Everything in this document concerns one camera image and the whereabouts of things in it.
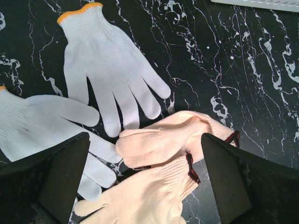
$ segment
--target white knit glove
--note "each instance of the white knit glove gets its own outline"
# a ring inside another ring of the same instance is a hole
[[[64,53],[68,96],[88,104],[88,77],[108,136],[116,137],[121,131],[115,101],[125,129],[139,127],[137,102],[147,118],[159,116],[161,107],[147,85],[161,98],[170,96],[170,88],[131,39],[104,18],[102,4],[86,4],[64,13],[57,22],[68,40]]]
[[[95,156],[111,163],[119,162],[121,157],[116,153],[115,145],[70,122],[95,126],[100,118],[96,109],[59,96],[22,99],[5,87],[0,87],[0,104],[0,148],[10,161],[55,146],[80,132],[88,132],[90,153],[78,193],[86,200],[94,201],[101,195],[101,186],[109,188],[114,184],[115,173]]]

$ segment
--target white object edge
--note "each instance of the white object edge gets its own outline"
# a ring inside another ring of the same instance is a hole
[[[299,0],[211,0],[211,2],[299,13]]]

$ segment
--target black marble surface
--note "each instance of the black marble surface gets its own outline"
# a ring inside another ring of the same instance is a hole
[[[2,1],[0,84],[23,98],[67,97],[67,40],[56,20],[87,2]],[[180,110],[207,113],[241,132],[241,148],[299,169],[298,14],[209,0],[102,3],[107,20],[129,35],[171,87],[171,97],[159,99],[158,119]],[[142,127],[154,122],[140,114]],[[101,122],[92,130],[116,141],[106,136]],[[123,164],[111,167],[123,178]],[[205,162],[194,168],[201,184],[184,200],[183,217],[188,224],[220,223]]]

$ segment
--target glove cuff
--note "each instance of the glove cuff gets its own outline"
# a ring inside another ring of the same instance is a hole
[[[0,139],[11,138],[26,116],[25,100],[0,87]]]
[[[166,180],[170,187],[174,187],[178,184],[181,184],[181,182],[185,182],[182,187],[180,198],[186,197],[200,183],[199,179],[196,180],[198,176],[192,168],[192,162],[192,155],[186,154],[168,163],[167,165],[160,167],[163,179]]]
[[[58,18],[57,23],[64,30],[69,44],[102,36],[109,30],[111,24],[105,19],[102,7],[101,3],[92,2],[80,10],[66,12]]]

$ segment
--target glove finger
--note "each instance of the glove finger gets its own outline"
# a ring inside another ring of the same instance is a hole
[[[90,131],[88,133],[90,136],[89,152],[110,163],[118,163],[122,160],[115,150],[115,144],[102,139]]]
[[[60,117],[86,126],[95,126],[100,119],[99,112],[93,107],[65,97],[41,95],[30,97],[28,100],[31,104],[45,104],[49,113],[57,111]]]
[[[157,118],[161,113],[161,106],[151,93],[145,81],[138,76],[131,80],[128,85],[145,116],[149,119]]]
[[[51,136],[53,138],[58,140],[62,140],[63,138],[62,141],[64,141],[80,132],[87,132],[89,134],[90,140],[89,152],[104,159],[107,162],[118,163],[121,161],[122,158],[117,154],[115,145],[104,140],[100,136],[65,119],[58,121],[56,127],[58,130],[56,132],[52,131],[53,134]]]
[[[140,133],[149,133],[149,132],[158,132],[158,131],[159,131],[159,127],[157,127],[156,129],[149,129],[145,127],[144,129],[124,130],[120,133],[120,138],[124,138],[134,134],[138,136],[138,134]]]
[[[104,188],[110,188],[116,181],[115,172],[90,153],[87,156],[83,173]]]
[[[113,94],[121,109],[124,129],[139,128],[138,105],[129,87],[124,84],[122,88],[113,89]]]
[[[159,149],[164,140],[161,133],[152,129],[146,129],[146,131],[119,138],[115,145],[116,152],[126,158],[151,153]]]
[[[102,187],[83,173],[78,193],[88,201],[95,201],[101,196]]]
[[[78,198],[75,197],[74,204],[73,204],[73,209],[71,210],[72,212],[74,211],[74,206],[75,206],[75,204],[76,204],[77,202],[78,202]]]
[[[186,221],[183,217],[180,217],[179,224],[186,224]]]
[[[142,78],[159,97],[166,99],[170,96],[171,90],[169,86],[155,72],[150,64],[147,66],[147,69],[144,70]]]
[[[121,132],[121,122],[113,93],[106,88],[107,85],[100,85],[99,81],[93,77],[89,79],[103,119],[105,132],[111,138],[117,137]]]
[[[181,126],[182,124],[184,124],[184,122],[186,122],[188,119],[190,119],[192,117],[196,117],[196,118],[200,119],[195,112],[179,111],[179,112],[176,112],[173,115],[168,116],[162,120],[159,120],[156,123],[149,125],[145,128],[148,128],[148,129],[151,129],[151,128],[154,128],[154,129],[175,128],[175,127]]]
[[[161,147],[161,150],[154,153],[146,153],[139,156],[125,157],[123,162],[129,168],[139,168],[145,166],[153,166],[167,162],[169,159],[174,160],[182,155],[185,155],[186,151],[180,150],[180,148],[172,148],[168,150],[166,147]]]
[[[107,210],[107,208],[104,207],[105,204],[102,203],[101,201],[102,201],[101,198],[95,202],[90,202],[88,200],[78,201],[75,204],[74,212],[77,216],[84,217],[84,216],[88,216],[89,214],[91,214],[99,209],[100,210],[97,211],[96,213],[103,211],[103,210]]]
[[[83,71],[84,66],[77,62],[74,63],[73,57],[74,52],[67,46],[64,52],[64,77],[68,97],[87,105],[89,96],[86,73]]]

